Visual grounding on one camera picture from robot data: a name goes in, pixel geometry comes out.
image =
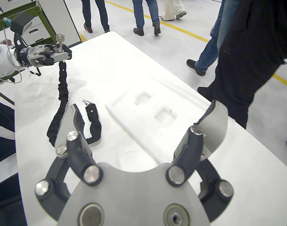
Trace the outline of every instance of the machine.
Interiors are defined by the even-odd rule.
[[[22,71],[31,66],[39,67],[53,65],[56,62],[71,59],[71,50],[63,44],[65,36],[56,35],[58,44],[39,44],[27,46],[22,38],[24,32],[32,25],[33,16],[22,12],[15,18],[3,18],[6,25],[10,26],[14,34],[14,46],[0,44],[0,78],[9,76],[15,71]]]
[[[223,141],[227,122],[227,108],[213,101],[188,128],[171,164],[132,173],[94,161],[84,121],[73,104],[58,132],[57,157],[35,195],[58,226],[210,226],[234,194],[208,160]],[[72,194],[64,183],[69,168],[80,178]],[[195,170],[202,178],[198,196],[188,182]]]

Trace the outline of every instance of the white pants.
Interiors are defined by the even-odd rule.
[[[172,20],[177,14],[185,11],[181,0],[164,0],[165,14],[162,16],[164,20]]]

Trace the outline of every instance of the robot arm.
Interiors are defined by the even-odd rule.
[[[31,26],[33,19],[34,17],[26,12],[20,13],[12,20],[4,18],[5,24],[10,26],[15,35],[14,47],[0,45],[0,78],[32,66],[39,68],[72,58],[72,51],[63,44],[64,35],[57,35],[58,44],[27,46],[22,35]]]

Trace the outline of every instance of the key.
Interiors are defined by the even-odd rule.
[[[57,34],[55,36],[56,41],[59,42],[60,48],[63,49],[63,42],[65,41],[65,35],[63,34]]]

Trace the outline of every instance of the white table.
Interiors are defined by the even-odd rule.
[[[90,124],[82,100],[97,106],[102,139],[92,148],[96,162],[126,171],[155,167],[149,155],[110,117],[105,103],[147,75],[199,94],[114,32],[77,45],[72,51],[73,58],[67,61],[69,104],[78,105],[86,137]],[[55,158],[46,132],[59,107],[58,65],[41,68],[41,72],[41,77],[32,75],[30,79],[28,73],[23,73],[24,80],[16,86],[15,96],[18,171],[29,226],[56,225],[34,194],[36,183],[45,177]],[[287,167],[247,131],[235,123],[210,161],[235,189],[231,204],[212,225],[287,224]],[[72,172],[65,180],[70,192],[79,182]],[[193,181],[197,192],[199,182],[199,177]]]

